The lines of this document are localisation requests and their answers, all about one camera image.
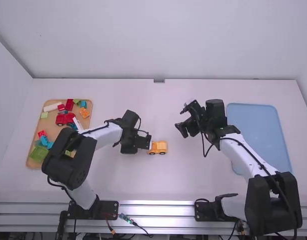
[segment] connector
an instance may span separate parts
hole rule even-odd
[[[138,226],[138,225],[135,225],[136,223],[134,222],[134,220],[132,220],[130,217],[128,217],[127,215],[123,214],[123,213],[120,213],[119,214],[119,218],[125,220],[127,223],[129,224],[132,224],[134,226]]]

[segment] orange toy block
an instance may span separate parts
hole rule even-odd
[[[81,114],[81,116],[82,116],[84,119],[86,119],[86,118],[88,118],[88,117],[90,116],[89,112],[88,112],[87,109],[85,109],[84,107],[82,107],[82,108],[80,109],[80,114]]]

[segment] red toy car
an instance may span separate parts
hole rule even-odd
[[[76,115],[72,112],[69,112],[67,114],[59,113],[57,117],[55,118],[55,124],[58,126],[63,126],[63,125],[68,125],[68,124],[73,124]]]

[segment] blue toy block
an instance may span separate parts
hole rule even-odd
[[[48,138],[45,135],[42,135],[40,138],[41,144],[44,146],[48,146]]]
[[[53,141],[48,142],[47,149],[51,149],[53,145],[54,145]]]
[[[87,102],[85,100],[80,101],[80,107],[87,109]]]
[[[70,123],[68,126],[69,126],[70,128],[72,128],[73,130],[76,130],[76,131],[78,130],[76,124],[74,124],[74,123]]]

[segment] white toy block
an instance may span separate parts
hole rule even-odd
[[[77,126],[78,131],[84,130],[83,126],[80,124],[80,122],[77,120],[77,118],[73,117],[72,118],[74,124]]]
[[[63,104],[63,103],[60,101],[60,102],[57,102],[55,104],[44,106],[43,111],[44,112],[50,112],[50,111],[56,110],[56,109],[58,109],[58,105],[60,105],[60,104]]]

